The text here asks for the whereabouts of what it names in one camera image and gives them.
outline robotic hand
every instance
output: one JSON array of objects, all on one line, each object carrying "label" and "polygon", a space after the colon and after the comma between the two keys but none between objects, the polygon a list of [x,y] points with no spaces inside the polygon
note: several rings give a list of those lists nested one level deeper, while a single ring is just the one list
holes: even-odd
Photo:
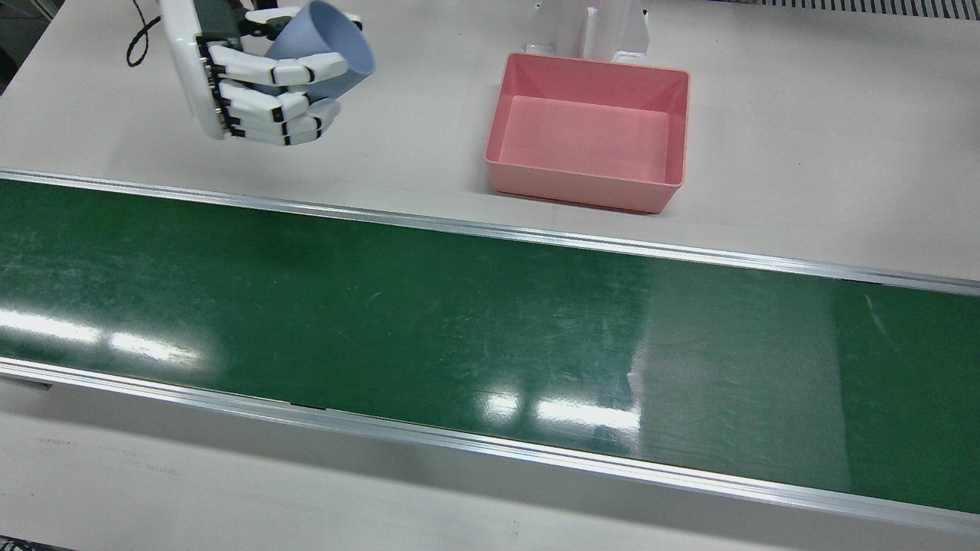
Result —
[{"label": "robotic hand", "polygon": [[[273,60],[245,53],[241,37],[275,39],[299,8],[246,10],[238,0],[161,0],[161,15],[191,111],[215,139],[297,145],[319,138],[340,112],[311,102],[307,84],[343,75],[338,53]],[[255,2],[262,8],[274,0]],[[360,23],[349,16],[360,26]]]}]

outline green conveyor belt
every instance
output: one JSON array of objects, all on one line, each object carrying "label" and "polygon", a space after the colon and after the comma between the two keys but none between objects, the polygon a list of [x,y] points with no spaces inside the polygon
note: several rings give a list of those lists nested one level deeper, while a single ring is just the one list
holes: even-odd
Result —
[{"label": "green conveyor belt", "polygon": [[0,180],[0,356],[980,513],[980,299]]}]

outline pink plastic bin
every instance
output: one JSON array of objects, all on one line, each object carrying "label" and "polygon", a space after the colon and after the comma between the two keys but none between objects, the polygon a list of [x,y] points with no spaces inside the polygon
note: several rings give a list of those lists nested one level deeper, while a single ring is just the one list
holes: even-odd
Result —
[{"label": "pink plastic bin", "polygon": [[487,143],[497,191],[658,213],[684,179],[684,71],[511,54]]}]

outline blue cup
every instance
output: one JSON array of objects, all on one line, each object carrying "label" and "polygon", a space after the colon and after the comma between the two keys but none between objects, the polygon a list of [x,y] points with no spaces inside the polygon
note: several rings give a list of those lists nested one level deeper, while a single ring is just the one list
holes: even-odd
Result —
[{"label": "blue cup", "polygon": [[347,73],[309,85],[310,99],[336,99],[374,73],[374,54],[357,25],[343,12],[319,0],[303,7],[269,47],[266,57],[295,59],[337,52]]}]

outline white table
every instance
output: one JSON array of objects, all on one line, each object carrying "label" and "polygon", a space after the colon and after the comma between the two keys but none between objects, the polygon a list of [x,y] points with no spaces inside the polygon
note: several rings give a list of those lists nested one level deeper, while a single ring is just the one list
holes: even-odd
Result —
[{"label": "white table", "polygon": [[283,150],[205,137],[158,29],[131,70],[131,6],[68,2],[0,98],[0,166],[980,280],[975,22],[646,2],[652,63],[692,92],[686,182],[640,216],[491,189],[532,2],[336,4],[363,15],[377,74],[325,139]]}]

